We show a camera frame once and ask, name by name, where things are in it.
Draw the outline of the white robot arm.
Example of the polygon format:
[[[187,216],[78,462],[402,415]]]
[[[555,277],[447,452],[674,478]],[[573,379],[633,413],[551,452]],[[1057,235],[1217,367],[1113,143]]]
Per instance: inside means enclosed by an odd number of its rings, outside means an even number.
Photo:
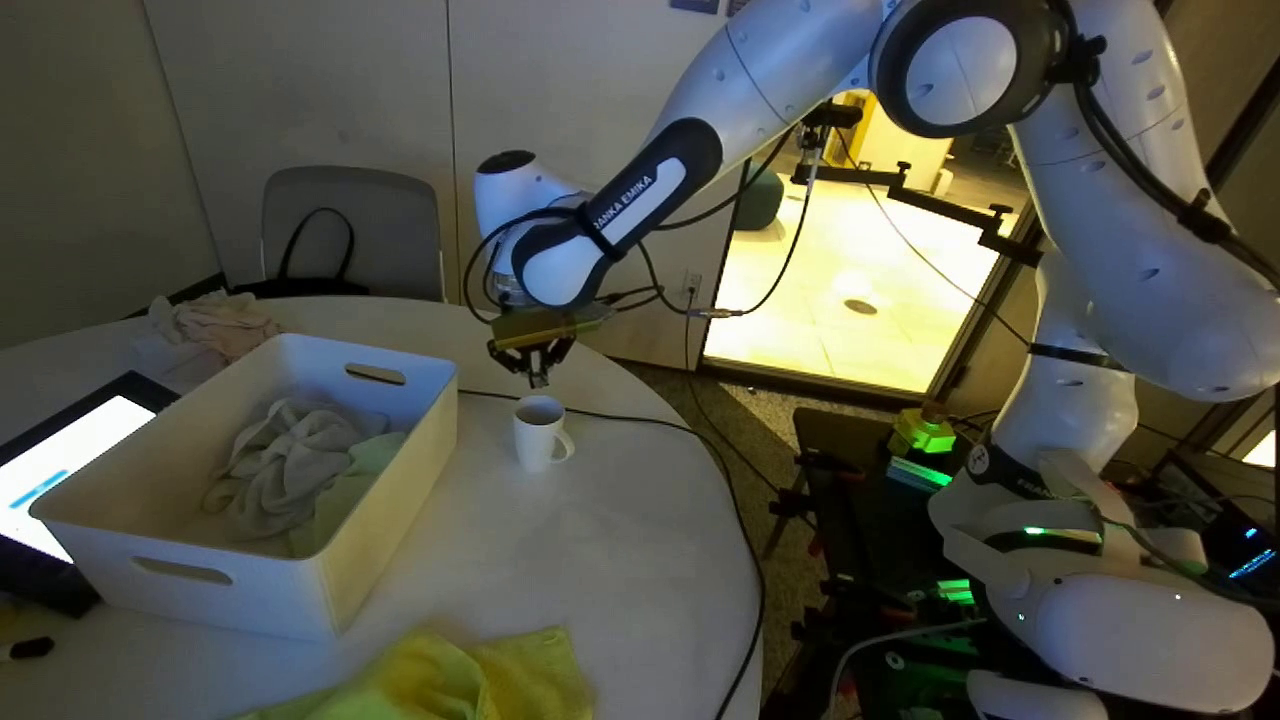
[[[967,704],[992,720],[1092,720],[1113,694],[1252,709],[1277,670],[1263,616],[1203,588],[1200,539],[1141,523],[1104,478],[1141,382],[1247,399],[1280,375],[1280,297],[1228,250],[1147,0],[749,0],[602,187],[525,149],[476,168],[496,306],[583,306],[689,195],[844,88],[916,134],[1007,130],[1046,231],[1017,391],[926,518],[1051,676],[975,666]]]

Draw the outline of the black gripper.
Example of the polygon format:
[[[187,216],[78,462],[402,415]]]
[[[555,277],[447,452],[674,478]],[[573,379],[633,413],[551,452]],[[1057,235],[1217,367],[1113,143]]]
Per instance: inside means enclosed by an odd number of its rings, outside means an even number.
[[[579,338],[589,329],[595,329],[607,314],[602,303],[583,303],[583,306],[540,306],[540,311],[504,311],[490,324],[488,337],[488,356],[498,358],[504,367],[518,367],[525,386],[537,386],[530,356],[545,352],[547,358],[540,365],[540,386],[551,382],[555,365],[569,356],[569,345]]]

